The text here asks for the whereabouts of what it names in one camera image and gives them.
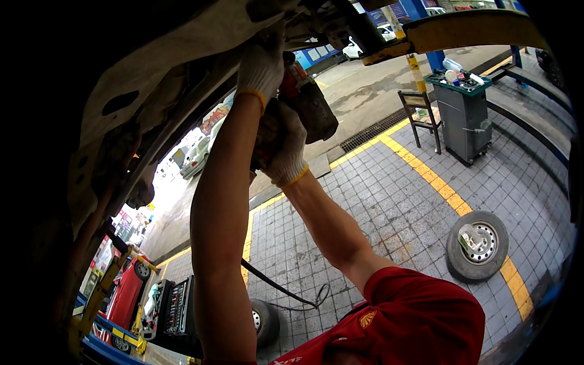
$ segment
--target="white work glove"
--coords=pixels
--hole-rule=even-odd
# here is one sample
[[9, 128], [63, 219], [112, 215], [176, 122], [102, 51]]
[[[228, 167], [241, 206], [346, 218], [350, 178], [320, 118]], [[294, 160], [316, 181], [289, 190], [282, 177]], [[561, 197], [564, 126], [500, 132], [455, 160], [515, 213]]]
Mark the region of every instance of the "white work glove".
[[262, 103], [262, 115], [267, 102], [276, 95], [276, 89], [284, 78], [284, 25], [276, 26], [269, 37], [267, 48], [250, 44], [241, 58], [237, 75], [237, 92], [256, 95]]
[[278, 102], [278, 111], [279, 119], [288, 129], [288, 135], [270, 166], [262, 172], [271, 178], [272, 184], [283, 187], [295, 183], [308, 171], [308, 164], [303, 158], [306, 129], [300, 122], [298, 114], [285, 103]]

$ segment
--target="socket set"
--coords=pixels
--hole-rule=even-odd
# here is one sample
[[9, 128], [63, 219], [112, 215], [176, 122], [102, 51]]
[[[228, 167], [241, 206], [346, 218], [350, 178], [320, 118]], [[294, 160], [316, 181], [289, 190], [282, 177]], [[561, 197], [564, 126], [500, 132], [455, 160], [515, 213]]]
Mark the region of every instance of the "socket set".
[[192, 276], [174, 285], [168, 296], [164, 333], [169, 336], [186, 334], [189, 294], [193, 284]]

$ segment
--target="hubcap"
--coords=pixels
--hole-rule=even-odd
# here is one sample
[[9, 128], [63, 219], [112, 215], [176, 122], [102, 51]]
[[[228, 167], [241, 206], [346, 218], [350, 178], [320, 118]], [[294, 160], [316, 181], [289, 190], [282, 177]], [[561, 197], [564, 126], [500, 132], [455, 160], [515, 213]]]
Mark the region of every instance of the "hubcap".
[[262, 317], [259, 315], [255, 309], [252, 308], [252, 317], [253, 317], [253, 325], [256, 328], [256, 332], [259, 331], [260, 327], [262, 326]]
[[150, 274], [150, 269], [148, 268], [148, 266], [146, 266], [143, 263], [138, 263], [136, 264], [136, 270], [138, 270], [138, 272], [140, 273], [140, 275], [142, 276], [148, 276]]
[[130, 345], [121, 338], [115, 337], [114, 342], [116, 343], [116, 347], [122, 351], [128, 351], [130, 348]]
[[471, 223], [471, 225], [478, 235], [481, 236], [482, 242], [477, 244], [474, 249], [468, 248], [465, 250], [462, 245], [460, 245], [460, 249], [467, 261], [475, 265], [483, 265], [490, 261], [495, 256], [495, 252], [497, 252], [497, 231], [485, 221], [476, 221]]

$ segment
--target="steel wheel rim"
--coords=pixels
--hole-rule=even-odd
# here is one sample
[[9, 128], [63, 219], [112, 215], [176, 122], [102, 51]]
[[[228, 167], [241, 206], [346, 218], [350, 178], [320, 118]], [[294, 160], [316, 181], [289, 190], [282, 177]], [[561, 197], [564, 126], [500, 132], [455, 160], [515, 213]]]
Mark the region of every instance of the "steel wheel rim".
[[473, 252], [468, 253], [462, 247], [462, 245], [458, 245], [460, 247], [460, 252], [462, 253], [464, 259], [477, 266], [484, 265], [492, 260], [497, 252], [498, 243], [499, 243], [499, 234], [497, 230], [493, 228], [493, 225], [486, 221], [474, 221], [470, 223], [472, 227], [479, 233], [483, 239], [489, 237], [487, 246], [485, 249], [482, 249], [480, 252]]
[[258, 311], [252, 308], [253, 325], [256, 328], [256, 332], [262, 327], [262, 316]]
[[116, 342], [116, 347], [119, 350], [128, 351], [130, 349], [130, 345], [126, 341], [122, 340], [121, 338], [115, 337], [114, 341]]
[[142, 276], [148, 276], [148, 274], [149, 274], [148, 273], [149, 268], [141, 262], [136, 265], [136, 270], [138, 270], [138, 272]]

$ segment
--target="shell logo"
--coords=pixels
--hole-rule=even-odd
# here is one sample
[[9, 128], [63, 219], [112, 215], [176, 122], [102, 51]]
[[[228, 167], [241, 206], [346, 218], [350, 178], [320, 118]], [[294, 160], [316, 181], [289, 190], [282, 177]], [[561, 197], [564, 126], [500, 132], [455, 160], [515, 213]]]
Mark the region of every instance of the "shell logo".
[[375, 317], [376, 313], [377, 311], [371, 311], [365, 313], [361, 318], [359, 318], [359, 324], [361, 325], [361, 328], [367, 328], [367, 326], [371, 324], [371, 321], [373, 320], [373, 317]]

